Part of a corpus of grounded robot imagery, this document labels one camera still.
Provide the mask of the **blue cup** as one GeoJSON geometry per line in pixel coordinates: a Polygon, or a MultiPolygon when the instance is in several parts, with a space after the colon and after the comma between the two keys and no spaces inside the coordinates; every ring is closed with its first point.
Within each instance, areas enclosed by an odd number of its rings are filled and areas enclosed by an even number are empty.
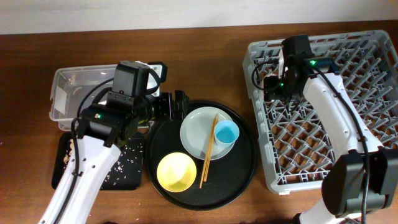
{"type": "Polygon", "coordinates": [[[229,147],[234,144],[240,134],[238,125],[231,120],[222,120],[215,126],[215,142],[219,147],[229,147]]]}

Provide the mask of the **yellow bowl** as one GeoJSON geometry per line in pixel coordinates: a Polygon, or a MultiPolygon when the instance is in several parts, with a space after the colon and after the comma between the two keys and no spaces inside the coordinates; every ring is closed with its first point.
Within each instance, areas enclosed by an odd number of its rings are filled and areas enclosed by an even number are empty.
{"type": "Polygon", "coordinates": [[[194,160],[187,154],[173,152],[159,162],[157,181],[166,191],[178,193],[189,189],[197,176],[194,160]]]}

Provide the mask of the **food scraps pile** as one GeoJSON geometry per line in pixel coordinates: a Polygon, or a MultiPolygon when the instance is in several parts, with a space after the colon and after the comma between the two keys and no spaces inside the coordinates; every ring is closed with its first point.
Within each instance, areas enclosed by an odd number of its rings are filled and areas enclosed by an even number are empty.
{"type": "Polygon", "coordinates": [[[73,151],[74,151],[74,143],[73,143],[73,140],[70,139],[67,142],[67,146],[66,146],[66,150],[65,150],[65,156],[63,158],[64,166],[67,166],[68,161],[70,160],[70,158],[71,158],[71,156],[73,154],[73,151]]]}

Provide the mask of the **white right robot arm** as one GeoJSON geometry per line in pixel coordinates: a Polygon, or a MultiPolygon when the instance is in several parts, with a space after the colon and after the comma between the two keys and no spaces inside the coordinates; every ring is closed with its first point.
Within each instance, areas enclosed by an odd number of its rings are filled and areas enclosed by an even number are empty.
{"type": "Polygon", "coordinates": [[[329,137],[336,162],[323,179],[322,198],[294,223],[352,223],[391,206],[397,188],[397,151],[386,149],[350,100],[330,57],[289,55],[278,75],[264,77],[264,98],[304,97],[329,137]]]}

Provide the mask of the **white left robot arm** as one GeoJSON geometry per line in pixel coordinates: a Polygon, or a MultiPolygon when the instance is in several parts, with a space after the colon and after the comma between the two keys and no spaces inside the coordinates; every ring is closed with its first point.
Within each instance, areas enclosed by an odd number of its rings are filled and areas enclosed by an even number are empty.
{"type": "Polygon", "coordinates": [[[144,136],[138,131],[150,121],[183,119],[189,98],[182,90],[159,96],[122,95],[121,101],[104,101],[116,93],[101,90],[89,107],[72,120],[73,149],[41,223],[85,223],[103,182],[112,169],[126,164],[129,180],[139,180],[144,136]]]}

